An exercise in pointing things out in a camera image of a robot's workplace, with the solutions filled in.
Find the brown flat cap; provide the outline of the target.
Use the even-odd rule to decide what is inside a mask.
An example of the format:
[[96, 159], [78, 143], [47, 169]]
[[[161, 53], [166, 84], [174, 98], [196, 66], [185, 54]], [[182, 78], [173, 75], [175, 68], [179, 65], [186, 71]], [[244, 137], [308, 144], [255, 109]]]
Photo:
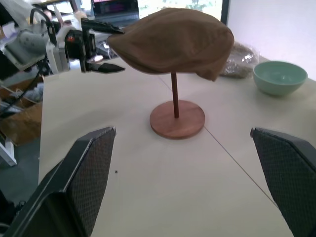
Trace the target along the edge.
[[195, 73], [215, 81], [234, 46], [232, 31], [206, 13], [165, 8], [107, 39], [129, 66], [147, 74]]

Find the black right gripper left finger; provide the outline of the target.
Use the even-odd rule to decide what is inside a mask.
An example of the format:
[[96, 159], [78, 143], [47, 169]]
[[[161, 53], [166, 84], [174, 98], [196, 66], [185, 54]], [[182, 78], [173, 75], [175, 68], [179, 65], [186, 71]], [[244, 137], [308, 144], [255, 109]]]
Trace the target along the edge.
[[76, 140], [0, 237], [91, 237], [106, 190], [116, 129]]

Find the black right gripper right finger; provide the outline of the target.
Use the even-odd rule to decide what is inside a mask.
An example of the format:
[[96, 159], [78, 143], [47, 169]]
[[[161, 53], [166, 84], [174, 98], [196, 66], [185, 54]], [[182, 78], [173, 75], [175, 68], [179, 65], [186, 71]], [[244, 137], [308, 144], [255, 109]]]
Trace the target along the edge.
[[294, 237], [316, 237], [316, 148], [263, 128], [250, 133], [274, 202]]

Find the dark laptop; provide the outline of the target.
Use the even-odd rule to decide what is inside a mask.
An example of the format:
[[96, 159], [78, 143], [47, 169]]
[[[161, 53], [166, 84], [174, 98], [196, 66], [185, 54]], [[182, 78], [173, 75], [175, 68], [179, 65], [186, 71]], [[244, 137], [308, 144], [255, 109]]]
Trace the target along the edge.
[[125, 27], [140, 19], [138, 0], [91, 0], [94, 19]]

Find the wooden hat stand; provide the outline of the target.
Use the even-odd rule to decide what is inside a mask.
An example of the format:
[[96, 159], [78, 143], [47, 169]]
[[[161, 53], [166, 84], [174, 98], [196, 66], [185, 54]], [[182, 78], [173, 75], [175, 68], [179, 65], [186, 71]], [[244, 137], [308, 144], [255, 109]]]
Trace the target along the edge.
[[150, 126], [157, 135], [167, 139], [193, 137], [203, 129], [205, 113], [197, 104], [178, 98], [176, 73], [171, 73], [171, 85], [173, 99], [153, 109]]

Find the brown cardboard box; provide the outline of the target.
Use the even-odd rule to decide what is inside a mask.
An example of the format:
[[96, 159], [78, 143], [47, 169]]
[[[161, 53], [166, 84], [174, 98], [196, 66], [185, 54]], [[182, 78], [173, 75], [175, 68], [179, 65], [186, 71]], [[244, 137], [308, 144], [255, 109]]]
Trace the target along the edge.
[[[28, 79], [8, 87], [0, 87], [0, 114], [31, 82]], [[0, 115], [0, 138], [7, 138], [16, 146], [29, 143], [41, 135], [43, 77], [36, 79], [31, 89], [35, 92], [32, 99], [21, 98]]]

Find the clear plastic bag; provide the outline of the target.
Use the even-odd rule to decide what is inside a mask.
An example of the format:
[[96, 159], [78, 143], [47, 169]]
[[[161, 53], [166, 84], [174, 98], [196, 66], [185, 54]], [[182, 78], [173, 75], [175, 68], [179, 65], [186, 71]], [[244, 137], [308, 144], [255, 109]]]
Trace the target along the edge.
[[260, 54], [256, 49], [235, 42], [220, 76], [233, 79], [247, 78], [253, 73], [259, 58]]

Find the black monitor frame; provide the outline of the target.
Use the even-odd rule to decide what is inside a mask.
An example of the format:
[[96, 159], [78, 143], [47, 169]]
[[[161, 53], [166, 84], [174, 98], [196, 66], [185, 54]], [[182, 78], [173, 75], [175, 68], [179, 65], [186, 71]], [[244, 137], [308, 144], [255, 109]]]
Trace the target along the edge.
[[230, 0], [222, 0], [221, 22], [227, 25]]

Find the white table leg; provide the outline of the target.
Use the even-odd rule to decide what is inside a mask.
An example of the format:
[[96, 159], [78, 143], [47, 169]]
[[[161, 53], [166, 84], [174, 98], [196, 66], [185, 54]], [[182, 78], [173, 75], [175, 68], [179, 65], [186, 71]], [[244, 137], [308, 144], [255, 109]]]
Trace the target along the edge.
[[7, 164], [9, 166], [15, 166], [17, 160], [14, 153], [13, 142], [0, 135], [0, 164]]

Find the mint green bowl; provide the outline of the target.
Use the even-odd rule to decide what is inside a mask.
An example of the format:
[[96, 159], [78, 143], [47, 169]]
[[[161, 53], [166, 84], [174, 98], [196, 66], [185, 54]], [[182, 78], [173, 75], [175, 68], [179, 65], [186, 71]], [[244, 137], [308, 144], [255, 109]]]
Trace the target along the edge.
[[292, 63], [267, 61], [253, 68], [253, 79], [261, 92], [272, 96], [286, 96], [300, 88], [308, 79], [308, 74]]

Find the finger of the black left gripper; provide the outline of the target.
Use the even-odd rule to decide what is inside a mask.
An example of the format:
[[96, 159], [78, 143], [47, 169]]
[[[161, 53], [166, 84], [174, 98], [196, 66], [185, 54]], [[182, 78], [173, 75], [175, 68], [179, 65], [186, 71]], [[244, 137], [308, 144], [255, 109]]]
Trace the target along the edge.
[[110, 23], [89, 20], [88, 18], [81, 19], [81, 27], [82, 29], [94, 30], [96, 32], [102, 32], [106, 34], [124, 34], [124, 31], [120, 28], [113, 26]]
[[125, 68], [115, 65], [115, 64], [109, 64], [109, 63], [103, 63], [103, 64], [92, 64], [87, 63], [87, 71], [88, 72], [97, 72], [102, 74], [111, 74], [111, 73], [118, 73], [125, 70]]

